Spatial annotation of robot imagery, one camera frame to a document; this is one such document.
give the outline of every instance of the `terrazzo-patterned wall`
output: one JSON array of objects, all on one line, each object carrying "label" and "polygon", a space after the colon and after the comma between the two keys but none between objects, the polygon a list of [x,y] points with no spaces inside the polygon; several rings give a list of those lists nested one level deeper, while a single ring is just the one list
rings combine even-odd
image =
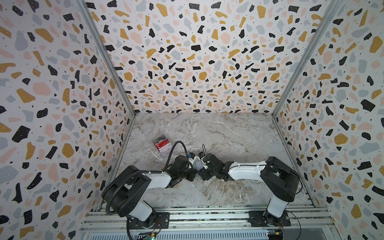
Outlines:
[{"label": "terrazzo-patterned wall", "polygon": [[343,239],[384,239],[384,2],[347,1],[277,120]]},{"label": "terrazzo-patterned wall", "polygon": [[0,239],[76,239],[126,107],[73,1],[1,1],[0,37]]},{"label": "terrazzo-patterned wall", "polygon": [[330,1],[87,2],[137,113],[267,113]]}]

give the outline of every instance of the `gray speckle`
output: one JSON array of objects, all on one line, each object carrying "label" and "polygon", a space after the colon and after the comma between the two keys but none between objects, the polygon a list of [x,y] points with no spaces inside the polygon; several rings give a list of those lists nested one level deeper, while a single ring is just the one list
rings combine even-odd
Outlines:
[{"label": "gray speckle", "polygon": [[379,150],[380,146],[377,142],[373,142],[373,143],[366,142],[363,145],[361,145],[359,147],[359,149],[360,149],[361,153],[367,154],[367,153]]},{"label": "gray speckle", "polygon": [[50,61],[51,63],[54,63],[56,64],[57,63],[57,58],[55,57],[45,57],[48,61]]},{"label": "gray speckle", "polygon": [[354,63],[355,60],[356,60],[355,53],[352,53],[351,56],[349,57],[349,62],[350,62],[350,63]]},{"label": "gray speckle", "polygon": [[92,186],[92,183],[87,182],[86,184],[83,185],[83,189],[87,190],[87,188],[89,188],[90,186]]},{"label": "gray speckle", "polygon": [[263,35],[263,34],[265,33],[265,30],[264,30],[263,25],[257,25],[257,26],[256,26],[256,29],[257,29],[257,32],[258,32],[260,35]]},{"label": "gray speckle", "polygon": [[58,91],[59,90],[59,83],[56,80],[53,80],[52,86]]},{"label": "gray speckle", "polygon": [[247,27],[247,31],[248,31],[248,32],[250,32],[250,31],[253,30],[253,28],[252,28],[250,25],[248,25],[248,24],[246,25],[246,27]]},{"label": "gray speckle", "polygon": [[34,21],[37,25],[41,25],[43,23],[36,14],[33,14],[32,21]]},{"label": "gray speckle", "polygon": [[174,33],[174,32],[175,32],[175,30],[173,29],[173,27],[172,27],[169,23],[164,24],[163,27],[164,27],[169,33]]},{"label": "gray speckle", "polygon": [[339,203],[339,200],[337,200],[337,201],[335,202],[335,208],[336,208],[337,210],[340,210],[340,203]]},{"label": "gray speckle", "polygon": [[256,52],[253,53],[252,57],[253,57],[256,61],[258,61],[258,60],[260,60],[260,58],[262,57],[262,53],[259,52],[259,51],[256,51]]},{"label": "gray speckle", "polygon": [[18,208],[13,212],[13,216],[14,216],[14,218],[19,219],[21,213],[22,213],[22,208],[21,208],[21,207],[18,207]]},{"label": "gray speckle", "polygon": [[347,218],[347,216],[343,213],[343,214],[341,214],[341,223],[342,223],[342,225],[345,227],[345,228],[347,228],[348,227],[348,218]]},{"label": "gray speckle", "polygon": [[147,5],[147,1],[146,1],[146,0],[142,0],[141,3],[139,3],[139,4],[136,6],[136,11],[138,11],[138,12],[144,12],[145,9],[146,9],[146,5]]},{"label": "gray speckle", "polygon": [[215,63],[215,71],[219,71],[221,68],[221,61],[217,61],[217,63]]},{"label": "gray speckle", "polygon": [[184,25],[187,26],[187,28],[192,31],[191,27],[191,21],[189,21],[187,18],[184,18]]},{"label": "gray speckle", "polygon": [[71,228],[73,228],[74,227],[74,224],[75,224],[75,222],[76,222],[76,220],[73,220],[70,224],[69,224],[69,226],[67,227],[67,230],[69,230],[69,229],[71,229]]},{"label": "gray speckle", "polygon": [[0,137],[0,150],[5,149],[6,147],[8,147],[8,140],[5,137]]},{"label": "gray speckle", "polygon": [[342,184],[341,182],[338,182],[338,185],[339,185],[340,189],[341,189],[343,192],[352,192],[352,190],[351,190],[349,187],[345,186],[345,185]]},{"label": "gray speckle", "polygon": [[283,23],[283,21],[279,20],[276,26],[279,28],[280,32],[282,32],[284,25],[285,24]]},{"label": "gray speckle", "polygon": [[24,115],[25,115],[25,120],[27,122],[33,122],[33,115],[35,114],[34,112],[28,111],[28,110],[22,110]]},{"label": "gray speckle", "polygon": [[81,76],[81,82],[84,83],[84,84],[90,84],[91,83],[91,79],[89,78],[89,75],[88,74],[83,74]]},{"label": "gray speckle", "polygon": [[48,103],[57,105],[57,104],[60,103],[60,100],[59,100],[59,99],[56,99],[56,98],[51,98],[51,99],[48,101]]},{"label": "gray speckle", "polygon": [[209,43],[209,41],[208,41],[208,39],[205,41],[205,43],[204,43],[204,48],[206,48],[206,47],[208,47],[209,45],[211,45],[210,43]]},{"label": "gray speckle", "polygon": [[75,42],[75,43],[78,43],[78,44],[81,45],[80,41],[77,40],[77,36],[76,35],[73,35],[72,33],[70,33],[69,36],[70,36],[72,42]]},{"label": "gray speckle", "polygon": [[57,203],[55,204],[55,210],[60,209],[62,205],[63,205],[62,202],[57,202]]},{"label": "gray speckle", "polygon": [[366,28],[362,28],[362,29],[353,31],[353,32],[351,33],[351,35],[352,35],[352,37],[354,37],[354,38],[359,38],[359,37],[361,37],[362,35],[364,35],[364,33],[367,32],[368,30],[369,30],[368,27],[366,27]]},{"label": "gray speckle", "polygon": [[62,48],[59,48],[59,50],[57,50],[56,54],[59,56],[62,56],[63,58],[69,58],[71,56],[71,54],[69,52],[65,51]]},{"label": "gray speckle", "polygon": [[38,136],[39,139],[37,139],[35,142],[44,142],[45,137],[43,136]]},{"label": "gray speckle", "polygon": [[363,59],[359,60],[359,67],[358,67],[359,73],[365,73],[366,69],[367,69],[367,61]]},{"label": "gray speckle", "polygon": [[76,215],[78,215],[80,212],[82,212],[83,209],[84,209],[84,206],[85,206],[85,204],[81,204],[80,206],[78,206],[78,207],[76,208],[75,212],[74,212],[74,215],[76,216]]},{"label": "gray speckle", "polygon": [[336,100],[338,102],[341,102],[342,100],[344,100],[345,98],[347,97],[347,94],[345,93],[345,90],[343,89],[340,89],[336,92]]},{"label": "gray speckle", "polygon": [[245,11],[247,10],[248,5],[249,5],[249,2],[244,3],[243,5],[241,5],[240,7],[238,7],[238,8],[236,9],[236,12],[237,12],[237,13],[243,13],[243,12],[245,12]]},{"label": "gray speckle", "polygon": [[211,21],[211,23],[217,23],[216,19],[214,18],[210,18],[209,20]]},{"label": "gray speckle", "polygon": [[24,51],[28,47],[28,42],[24,37],[24,34],[22,31],[17,31],[16,33],[16,41],[15,41],[15,48],[17,51]]},{"label": "gray speckle", "polygon": [[15,231],[19,227],[19,222],[13,224],[12,226],[9,227],[9,230]]},{"label": "gray speckle", "polygon": [[65,115],[63,117],[64,121],[64,127],[66,127],[69,131],[72,131],[74,129],[74,124],[72,120],[68,117],[68,115]]},{"label": "gray speckle", "polygon": [[173,50],[170,54],[171,54],[171,56],[174,57],[176,60],[180,60],[181,54],[180,54],[178,51]]},{"label": "gray speckle", "polygon": [[368,95],[369,91],[368,90],[360,90],[358,93],[359,93],[359,97],[365,97]]},{"label": "gray speckle", "polygon": [[141,53],[144,52],[144,50],[143,50],[140,46],[136,46],[135,48],[136,48],[139,52],[141,52]]},{"label": "gray speckle", "polygon": [[372,215],[372,212],[369,211],[366,207],[362,211],[363,211],[364,215],[367,216],[367,217]]},{"label": "gray speckle", "polygon": [[40,190],[37,190],[33,194],[39,194],[43,192],[50,192],[51,191],[52,184],[45,184]]},{"label": "gray speckle", "polygon": [[10,103],[13,103],[14,101],[16,101],[16,99],[12,95],[9,95],[5,100],[7,100]]}]

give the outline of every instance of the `metal frame edge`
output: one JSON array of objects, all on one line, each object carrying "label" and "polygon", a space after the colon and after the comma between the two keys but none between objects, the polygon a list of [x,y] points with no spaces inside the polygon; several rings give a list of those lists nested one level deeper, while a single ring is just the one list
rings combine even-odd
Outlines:
[{"label": "metal frame edge", "polygon": [[101,41],[100,34],[97,31],[96,25],[92,20],[91,14],[88,11],[88,7],[86,6],[85,1],[84,0],[75,0],[75,2],[77,3],[77,7],[81,13],[81,16],[82,16],[87,28],[88,28],[88,31],[90,32],[90,34],[91,34],[91,36],[95,42],[95,45],[98,48],[102,59],[104,60],[105,66],[107,67],[107,69],[111,73],[111,77],[112,77],[112,79],[113,79],[113,81],[114,81],[123,101],[124,101],[124,104],[125,104],[128,112],[129,112],[129,114],[132,116],[132,118],[134,118],[135,112],[133,111],[131,102],[129,101],[127,94],[125,93],[124,87],[122,86],[122,84],[119,80],[120,78],[119,78],[119,76],[115,70],[115,67],[113,66],[112,61],[109,58],[109,55],[105,49],[105,46],[104,46],[103,42]]},{"label": "metal frame edge", "polygon": [[276,104],[275,109],[272,112],[272,115],[275,116],[280,111],[281,107],[284,105],[285,100],[288,98],[291,89],[296,84],[297,79],[300,77],[300,74],[307,64],[309,58],[312,56],[313,52],[316,49],[317,44],[320,42],[321,38],[324,36],[326,29],[335,16],[337,10],[339,9],[341,3],[344,0],[332,0],[331,4],[324,13],[323,19],[320,21],[319,27],[316,29],[315,34],[313,35],[312,41],[309,43],[307,49],[304,51],[303,57],[300,59],[299,65],[294,71],[291,79],[289,80],[285,90],[283,91],[280,100]]}]

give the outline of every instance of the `wire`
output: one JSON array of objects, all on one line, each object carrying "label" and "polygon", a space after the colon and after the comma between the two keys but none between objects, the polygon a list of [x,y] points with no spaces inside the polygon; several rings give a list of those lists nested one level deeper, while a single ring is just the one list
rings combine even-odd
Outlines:
[{"label": "wire", "polygon": [[300,224],[300,221],[299,219],[295,216],[295,214],[293,214],[291,211],[289,210],[286,210],[287,212],[289,212],[290,214],[292,214],[296,219],[297,219],[297,222],[299,223],[299,226],[300,226],[300,233],[299,233],[299,236],[296,238],[296,240],[298,240],[301,236],[301,224]]},{"label": "wire", "polygon": [[135,171],[135,172],[129,174],[128,177],[126,177],[126,178],[119,184],[119,186],[116,188],[116,190],[113,192],[113,194],[112,194],[111,197],[109,198],[109,200],[108,200],[108,202],[107,202],[107,205],[106,205],[106,207],[105,207],[105,213],[106,213],[107,215],[110,215],[110,214],[115,214],[115,213],[117,212],[117,210],[116,210],[116,211],[113,211],[113,212],[110,210],[112,201],[115,199],[115,197],[116,197],[117,193],[120,191],[120,189],[122,189],[122,187],[123,187],[126,183],[128,183],[128,181],[130,181],[134,176],[136,176],[136,175],[138,175],[138,174],[149,173],[149,172],[151,172],[151,173],[162,173],[162,171],[158,171],[158,170],[153,170],[153,171],[152,171],[152,170],[151,170],[151,171],[149,171],[149,170],[138,170],[138,171]]},{"label": "wire", "polygon": [[173,144],[173,146],[172,146],[172,148],[171,148],[171,150],[170,150],[170,152],[169,152],[168,159],[167,159],[167,163],[166,163],[166,165],[164,166],[164,168],[162,169],[163,172],[168,168],[169,160],[170,160],[170,158],[171,158],[171,156],[172,156],[173,150],[175,149],[175,147],[176,147],[176,145],[177,145],[178,143],[181,143],[181,145],[183,145],[183,148],[184,148],[184,151],[185,151],[185,156],[188,157],[187,148],[185,147],[184,143],[183,143],[182,141],[177,141],[177,142],[175,142],[175,144]]},{"label": "wire", "polygon": [[240,167],[241,167],[241,166],[250,166],[250,167],[256,167],[256,166],[270,166],[270,167],[275,167],[275,168],[284,170],[285,172],[294,175],[294,176],[295,176],[297,179],[299,179],[299,181],[300,181],[301,188],[300,188],[300,190],[299,190],[297,193],[295,193],[295,195],[297,195],[297,194],[298,194],[299,192],[301,192],[301,190],[303,189],[303,182],[301,181],[300,177],[297,176],[296,174],[294,174],[293,172],[290,172],[290,171],[288,171],[288,170],[285,170],[284,168],[277,167],[277,166],[273,166],[273,165],[268,165],[268,164],[263,164],[263,165],[240,165]]}]

